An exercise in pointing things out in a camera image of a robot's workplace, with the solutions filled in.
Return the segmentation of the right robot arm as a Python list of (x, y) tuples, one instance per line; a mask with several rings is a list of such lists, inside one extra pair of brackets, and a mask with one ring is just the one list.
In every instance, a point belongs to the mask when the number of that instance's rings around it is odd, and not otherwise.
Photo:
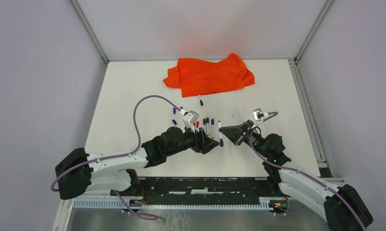
[(280, 135), (263, 137), (248, 120), (240, 125), (220, 127), (232, 144), (248, 145), (263, 160), (268, 173), (267, 191), (272, 196), (288, 195), (322, 217), (332, 231), (364, 231), (374, 221), (357, 190), (338, 186), (302, 169), (284, 154)]

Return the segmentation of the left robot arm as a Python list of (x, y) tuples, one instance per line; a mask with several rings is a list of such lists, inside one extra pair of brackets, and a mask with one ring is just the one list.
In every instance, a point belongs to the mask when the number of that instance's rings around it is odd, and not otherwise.
[(55, 167), (55, 191), (62, 200), (99, 190), (123, 191), (135, 196), (140, 191), (137, 169), (158, 166), (168, 157), (188, 149), (206, 154), (218, 145), (202, 128), (183, 132), (178, 127), (170, 127), (129, 153), (88, 154), (83, 147), (76, 148)]

